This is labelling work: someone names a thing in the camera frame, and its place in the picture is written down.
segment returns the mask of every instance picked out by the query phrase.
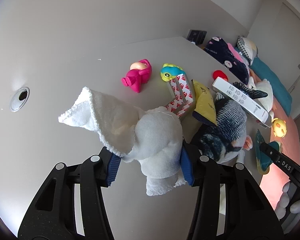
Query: pink tablecloth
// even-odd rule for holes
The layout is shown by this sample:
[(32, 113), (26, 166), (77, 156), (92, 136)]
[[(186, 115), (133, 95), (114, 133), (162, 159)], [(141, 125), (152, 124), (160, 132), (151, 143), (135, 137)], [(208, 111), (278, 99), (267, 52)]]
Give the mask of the pink tablecloth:
[[(250, 70), (250, 75), (253, 77), (255, 82), (260, 82), (260, 78)], [(282, 143), (282, 153), (287, 155), (296, 163), (300, 164), (300, 142), (297, 126), (291, 117), (288, 117), (274, 97), (272, 110), (274, 117), (285, 120), (287, 125), (287, 134), (284, 138), (274, 136), (273, 128), (271, 128), (270, 141), (279, 141)], [(289, 181), (288, 176), (283, 173), (276, 165), (270, 165), (270, 171), (267, 175), (262, 177), (260, 188), (265, 193), (267, 199), (271, 203), (272, 207), (275, 208), (277, 202), (282, 194), (282, 187)]]

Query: magenta plastic figurine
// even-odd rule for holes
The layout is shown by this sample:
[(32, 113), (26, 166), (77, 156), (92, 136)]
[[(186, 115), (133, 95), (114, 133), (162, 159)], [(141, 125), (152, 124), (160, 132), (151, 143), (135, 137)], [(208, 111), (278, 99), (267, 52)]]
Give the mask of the magenta plastic figurine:
[(140, 93), (141, 84), (149, 81), (152, 73), (152, 67), (148, 60), (143, 59), (131, 65), (126, 77), (121, 79), (125, 87), (130, 87), (136, 93)]

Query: white cardboard box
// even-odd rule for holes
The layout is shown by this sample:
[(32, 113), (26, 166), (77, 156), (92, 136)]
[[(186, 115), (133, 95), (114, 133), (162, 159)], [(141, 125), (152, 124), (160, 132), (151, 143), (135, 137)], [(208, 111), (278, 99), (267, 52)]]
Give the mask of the white cardboard box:
[(248, 95), (237, 89), (232, 84), (218, 77), (212, 84), (212, 87), (216, 92), (220, 92), (238, 102), (248, 114), (257, 119), (257, 123), (259, 123), (261, 126), (266, 128), (272, 126), (271, 116), (268, 114), (268, 112), (256, 101), (251, 99)]

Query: red ball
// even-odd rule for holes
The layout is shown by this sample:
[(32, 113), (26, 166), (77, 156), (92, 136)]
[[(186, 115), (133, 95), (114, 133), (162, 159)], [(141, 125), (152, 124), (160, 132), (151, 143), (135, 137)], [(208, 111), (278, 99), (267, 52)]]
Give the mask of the red ball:
[(224, 74), (221, 70), (216, 70), (213, 75), (212, 75), (213, 79), (216, 80), (217, 77), (223, 78), (224, 80), (226, 80), (228, 82), (228, 77), (226, 74)]

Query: gloved hand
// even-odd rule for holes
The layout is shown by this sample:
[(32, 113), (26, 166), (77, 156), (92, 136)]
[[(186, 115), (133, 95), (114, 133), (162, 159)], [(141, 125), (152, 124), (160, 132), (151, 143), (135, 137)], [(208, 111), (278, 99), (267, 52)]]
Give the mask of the gloved hand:
[[(286, 207), (289, 204), (290, 198), (288, 196), (288, 190), (290, 187), (290, 181), (288, 181), (282, 188), (282, 195), (280, 197), (280, 200), (277, 203), (277, 206), (274, 210), (275, 214), (277, 215), (278, 219), (281, 219), (286, 214)], [(293, 219), (293, 221), (290, 223), (290, 225), (287, 226), (287, 228), (284, 230), (284, 233), (287, 234), (293, 229), (293, 227), (297, 224), (297, 222), (300, 220), (300, 200), (296, 201), (290, 206), (290, 212), (293, 214), (297, 214), (296, 217)]]

